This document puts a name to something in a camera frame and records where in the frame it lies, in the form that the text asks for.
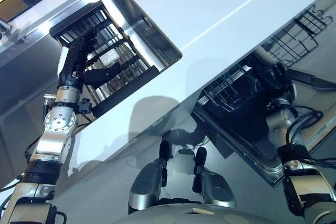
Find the metal rack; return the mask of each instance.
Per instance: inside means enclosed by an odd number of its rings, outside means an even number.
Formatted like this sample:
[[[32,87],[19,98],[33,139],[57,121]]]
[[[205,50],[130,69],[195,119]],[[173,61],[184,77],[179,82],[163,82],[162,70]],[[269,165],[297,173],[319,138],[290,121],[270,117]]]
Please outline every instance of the metal rack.
[[[88,56],[87,69],[109,68],[116,62],[128,65],[106,84],[100,87],[87,86],[98,104],[144,73],[150,65],[102,5],[63,30],[58,39],[66,47],[71,47],[76,38],[88,29],[97,31],[97,44]]]
[[[332,17],[324,17],[324,12],[315,10],[315,5],[312,5],[273,34],[262,47],[290,67],[319,46],[316,36],[332,22]]]
[[[228,112],[234,111],[241,106],[242,102],[253,97],[253,95],[258,92],[258,81],[249,73],[249,70],[250,67],[247,65],[242,65],[240,63],[236,64],[206,86],[202,90],[198,102],[205,104],[210,100],[211,103],[217,107],[221,107]],[[249,83],[248,90],[245,90],[244,93],[239,92],[234,86],[234,82],[239,78],[245,78]]]

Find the black robot arm segment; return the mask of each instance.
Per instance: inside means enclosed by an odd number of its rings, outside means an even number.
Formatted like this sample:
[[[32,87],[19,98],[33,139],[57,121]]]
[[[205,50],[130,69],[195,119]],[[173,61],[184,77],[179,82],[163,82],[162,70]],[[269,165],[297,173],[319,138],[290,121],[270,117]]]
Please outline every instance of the black robot arm segment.
[[[94,50],[94,45],[97,43],[95,36],[96,32],[89,30],[78,37],[72,44],[64,67],[59,74],[58,87],[72,86],[82,91],[83,81],[75,76],[74,73],[82,73],[84,71],[87,55]]]

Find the white surface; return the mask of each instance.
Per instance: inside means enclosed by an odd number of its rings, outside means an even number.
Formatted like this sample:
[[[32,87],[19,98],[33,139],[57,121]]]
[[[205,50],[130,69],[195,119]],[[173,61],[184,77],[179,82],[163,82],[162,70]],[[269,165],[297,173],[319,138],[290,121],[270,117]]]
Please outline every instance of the white surface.
[[[22,27],[66,0],[43,0]],[[135,0],[183,53],[176,64],[76,136],[68,176],[105,160],[315,0]]]

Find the cable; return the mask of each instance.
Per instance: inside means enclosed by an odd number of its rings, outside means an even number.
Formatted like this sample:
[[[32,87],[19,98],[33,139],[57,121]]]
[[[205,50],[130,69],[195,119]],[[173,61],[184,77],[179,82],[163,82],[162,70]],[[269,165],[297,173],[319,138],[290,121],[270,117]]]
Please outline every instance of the cable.
[[[15,184],[12,184],[11,186],[7,186],[5,188],[0,189],[0,193],[2,193],[3,191],[7,191],[7,190],[9,190],[9,189],[11,189],[13,187],[15,187],[19,183],[20,183],[20,181],[16,182]]]
[[[26,148],[26,150],[25,150],[25,152],[24,152],[25,158],[26,158],[27,160],[29,160],[30,157],[32,156],[32,155],[29,153],[29,149],[30,149],[34,144],[37,143],[37,141],[40,139],[41,136],[39,136],[38,138],[36,138],[33,142],[31,142],[31,143],[27,146],[27,148]]]
[[[80,113],[89,123],[92,123],[91,119],[89,119],[84,113]]]
[[[2,211],[3,209],[5,208],[5,205],[9,202],[9,200],[11,199],[11,196],[12,195],[9,195],[5,200],[4,202],[2,202],[1,206],[0,206],[0,220],[1,220],[1,214],[2,214]]]
[[[63,224],[67,223],[67,215],[65,213],[57,211],[56,214],[63,216]]]
[[[300,161],[306,164],[310,164],[310,165],[315,165],[315,166],[322,166],[322,167],[326,167],[326,168],[333,168],[336,169],[336,163],[335,162],[329,162],[329,161],[336,161],[336,157],[330,157],[330,158],[323,158],[323,159],[318,159],[318,158],[313,158],[310,155],[301,153],[299,151],[297,151],[296,149],[293,148],[293,146],[295,145],[294,143],[294,139],[295,136],[302,130],[305,128],[308,128],[312,125],[314,125],[315,123],[317,123],[318,121],[321,120],[321,118],[323,117],[323,112],[322,111],[317,111],[313,108],[307,107],[307,106],[300,106],[300,105],[295,105],[295,106],[289,106],[289,105],[285,105],[285,107],[287,108],[302,108],[302,109],[307,109],[310,112],[302,115],[300,117],[298,117],[287,129],[286,132],[286,143],[290,146],[291,150],[294,151],[299,157],[300,157]],[[291,136],[291,138],[289,137],[290,132],[294,129],[294,127],[296,125],[299,125],[298,127],[296,127],[293,135]]]

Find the silver robot arm segment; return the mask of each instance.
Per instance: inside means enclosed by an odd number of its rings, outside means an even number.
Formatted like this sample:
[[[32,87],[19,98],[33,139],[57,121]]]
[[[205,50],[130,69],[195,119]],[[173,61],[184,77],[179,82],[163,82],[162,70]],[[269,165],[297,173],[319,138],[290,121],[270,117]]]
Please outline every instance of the silver robot arm segment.
[[[83,80],[77,73],[84,71],[87,53],[96,43],[95,35],[88,31],[70,47],[59,74],[55,102],[44,119],[44,133],[0,224],[55,223],[57,209],[48,200],[55,195],[56,182],[71,147],[71,135],[77,127],[75,110],[83,88]]]

